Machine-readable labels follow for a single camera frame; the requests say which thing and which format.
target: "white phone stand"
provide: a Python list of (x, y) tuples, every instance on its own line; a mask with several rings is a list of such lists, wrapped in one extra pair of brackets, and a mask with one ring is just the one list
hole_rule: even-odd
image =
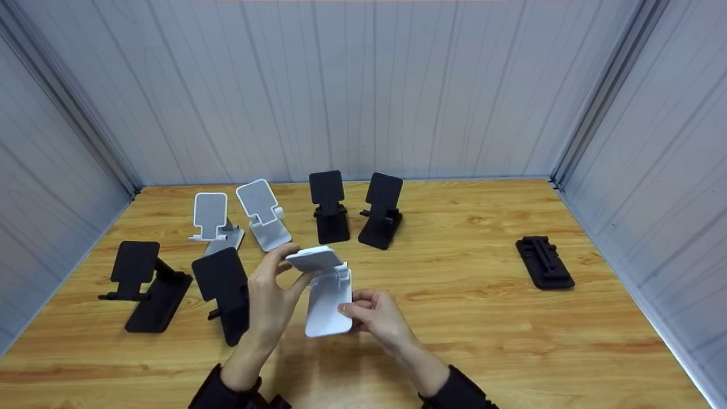
[(286, 260), (300, 271), (316, 273), (316, 278), (308, 285), (310, 300), (305, 335), (315, 338), (350, 331), (352, 319), (338, 312), (338, 304), (352, 300), (348, 263), (341, 261), (328, 246), (301, 250)]
[(281, 219), (283, 208), (270, 189), (268, 181), (258, 179), (238, 187), (235, 192), (245, 214), (250, 218), (249, 226), (262, 251), (268, 252), (292, 240)]
[(222, 249), (240, 247), (245, 232), (227, 217), (227, 194), (222, 192), (199, 192), (194, 196), (194, 226), (201, 229), (189, 240), (209, 242), (204, 255), (214, 254)]

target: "black sleeve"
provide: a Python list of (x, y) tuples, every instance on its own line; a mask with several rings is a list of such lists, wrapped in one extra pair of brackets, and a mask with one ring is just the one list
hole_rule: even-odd
[(449, 366), (449, 378), (436, 395), (422, 397), (423, 409), (499, 409), (485, 392), (457, 368)]
[(245, 409), (248, 404), (253, 404), (253, 407), (256, 407), (256, 405), (260, 408), (267, 407), (268, 404), (257, 393), (262, 383), (261, 378), (257, 379), (255, 386), (249, 391), (238, 393), (230, 390), (222, 383), (220, 379), (221, 370), (222, 366), (217, 364), (209, 373), (192, 402), (190, 402), (189, 409)]

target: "human hand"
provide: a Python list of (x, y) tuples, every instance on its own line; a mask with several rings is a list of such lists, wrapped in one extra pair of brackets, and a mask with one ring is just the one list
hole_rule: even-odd
[(353, 302), (339, 305), (338, 311), (354, 319), (352, 332), (371, 333), (389, 355), (419, 342), (394, 297), (386, 291), (354, 291)]
[(386, 291), (358, 290), (338, 311), (354, 319), (352, 331), (371, 333), (404, 369), (423, 397), (436, 395), (449, 378), (449, 367), (429, 352), (411, 331), (394, 297)]
[(288, 326), (300, 295), (313, 279), (313, 273), (303, 273), (287, 289), (278, 285), (276, 277), (292, 267), (283, 263), (285, 257), (298, 250), (299, 245), (288, 243), (270, 251), (247, 281), (250, 327), (220, 374), (222, 383), (233, 391), (248, 391), (255, 385), (262, 366)]
[(295, 306), (313, 273), (303, 273), (287, 289), (278, 285), (276, 277), (292, 267), (285, 257), (296, 253), (300, 246), (287, 243), (270, 251), (248, 280), (250, 293), (250, 329), (260, 346), (275, 348), (288, 326)]

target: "wooden table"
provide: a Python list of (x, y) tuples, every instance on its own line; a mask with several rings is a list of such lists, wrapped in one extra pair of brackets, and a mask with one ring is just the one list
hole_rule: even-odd
[[(467, 373), (501, 408), (707, 408), (578, 223), (543, 180), (406, 182), (404, 222), (392, 247), (358, 243), (367, 183), (346, 183), (353, 239), (332, 247), (354, 288), (396, 296), (414, 332)], [(191, 273), (206, 244), (189, 242), (193, 198), (224, 191), (244, 225), (250, 274), (263, 256), (235, 186), (146, 188), (0, 362), (3, 408), (186, 408), (209, 370), (230, 354), (207, 321), (196, 282), (169, 329), (129, 334), (131, 302), (99, 301), (122, 240), (161, 243), (160, 256)], [(317, 245), (307, 184), (273, 186), (284, 223)], [(546, 234), (577, 285), (536, 289), (515, 250)], [(283, 278), (292, 282), (295, 274)], [(368, 334), (309, 339), (307, 293), (263, 369), (261, 392), (296, 409), (418, 408), (402, 372)]]

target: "corrugated wall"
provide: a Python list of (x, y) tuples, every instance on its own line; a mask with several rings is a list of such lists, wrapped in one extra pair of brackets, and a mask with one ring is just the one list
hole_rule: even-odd
[(727, 408), (727, 3), (672, 1), (565, 198)]
[(130, 198), (0, 39), (0, 356)]
[(22, 7), (155, 185), (547, 175), (636, 3)]

